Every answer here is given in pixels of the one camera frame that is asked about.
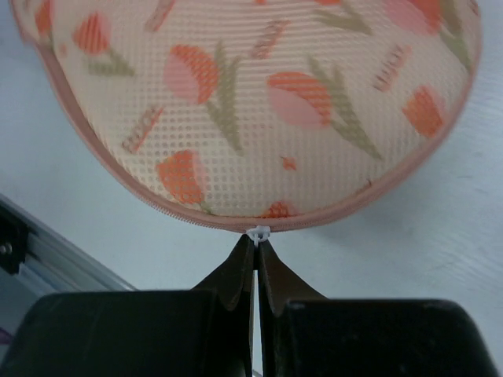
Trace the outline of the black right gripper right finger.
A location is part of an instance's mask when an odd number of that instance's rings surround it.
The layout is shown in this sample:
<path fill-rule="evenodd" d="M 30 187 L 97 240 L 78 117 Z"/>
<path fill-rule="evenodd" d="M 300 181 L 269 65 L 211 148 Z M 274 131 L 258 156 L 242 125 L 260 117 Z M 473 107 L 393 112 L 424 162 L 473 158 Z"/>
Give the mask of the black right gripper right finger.
<path fill-rule="evenodd" d="M 266 376 L 496 376 L 473 319 L 441 299 L 330 299 L 257 247 Z"/>

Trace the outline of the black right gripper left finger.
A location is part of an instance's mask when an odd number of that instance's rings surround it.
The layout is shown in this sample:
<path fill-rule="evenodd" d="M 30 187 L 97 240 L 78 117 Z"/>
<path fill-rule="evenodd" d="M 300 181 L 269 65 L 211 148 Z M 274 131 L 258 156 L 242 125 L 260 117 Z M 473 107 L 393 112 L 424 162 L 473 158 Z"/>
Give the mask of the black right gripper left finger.
<path fill-rule="evenodd" d="M 4 376 L 250 376 L 255 245 L 186 291 L 60 293 L 27 312 Z"/>

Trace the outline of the floral mesh laundry bag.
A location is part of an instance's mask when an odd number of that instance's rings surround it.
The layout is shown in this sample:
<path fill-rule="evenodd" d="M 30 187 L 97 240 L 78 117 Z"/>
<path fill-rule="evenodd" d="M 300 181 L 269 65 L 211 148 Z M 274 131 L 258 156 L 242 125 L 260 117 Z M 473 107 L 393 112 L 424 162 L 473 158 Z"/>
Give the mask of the floral mesh laundry bag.
<path fill-rule="evenodd" d="M 475 1 L 13 1 L 76 133 L 174 218 L 255 233 L 339 220 L 452 130 Z"/>

